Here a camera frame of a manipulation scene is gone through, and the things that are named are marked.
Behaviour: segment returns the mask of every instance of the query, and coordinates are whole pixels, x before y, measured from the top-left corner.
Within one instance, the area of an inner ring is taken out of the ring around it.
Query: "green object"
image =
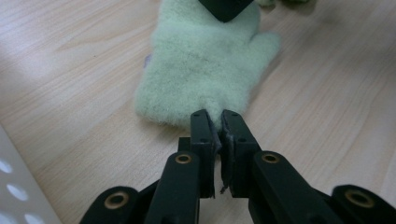
[[[224,23],[197,0],[163,0],[152,58],[135,93],[136,114],[189,129],[190,114],[200,109],[218,128],[223,109],[243,113],[279,50],[277,35],[258,34],[259,22],[255,3]]]

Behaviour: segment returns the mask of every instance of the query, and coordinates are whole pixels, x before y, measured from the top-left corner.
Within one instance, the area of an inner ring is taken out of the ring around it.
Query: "light wood surface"
[[[108,188],[157,180],[189,135],[133,112],[159,5],[0,2],[0,122],[64,223]],[[396,206],[396,1],[277,2],[262,30],[282,37],[244,114],[262,149],[314,188],[354,184]],[[227,192],[201,201],[200,222],[252,221]]]

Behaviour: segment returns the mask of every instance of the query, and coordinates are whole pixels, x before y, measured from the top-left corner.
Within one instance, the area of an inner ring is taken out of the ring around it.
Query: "mint green glove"
[[[279,50],[277,35],[258,34],[259,22],[255,3],[223,23],[198,0],[163,0],[152,59],[135,93],[136,114],[188,129],[200,109],[218,128],[223,109],[243,113]]]

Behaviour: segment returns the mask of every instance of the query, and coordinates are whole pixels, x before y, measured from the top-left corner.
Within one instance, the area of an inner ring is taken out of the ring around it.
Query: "wooden table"
[[[133,111],[159,5],[0,3],[0,122],[64,223],[108,188],[157,180],[189,135]],[[354,184],[396,206],[395,24],[393,0],[262,11],[282,50],[244,118],[262,149],[286,156],[314,188]],[[247,205],[218,194],[201,201],[200,222],[251,223]]]

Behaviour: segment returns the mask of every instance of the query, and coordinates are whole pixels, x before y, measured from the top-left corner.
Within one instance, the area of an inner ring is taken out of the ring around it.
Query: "light green towel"
[[[198,0],[163,0],[135,112],[186,129],[200,109],[217,127],[223,109],[243,113],[250,90],[279,50],[277,35],[258,34],[259,22],[255,3],[223,23]]]

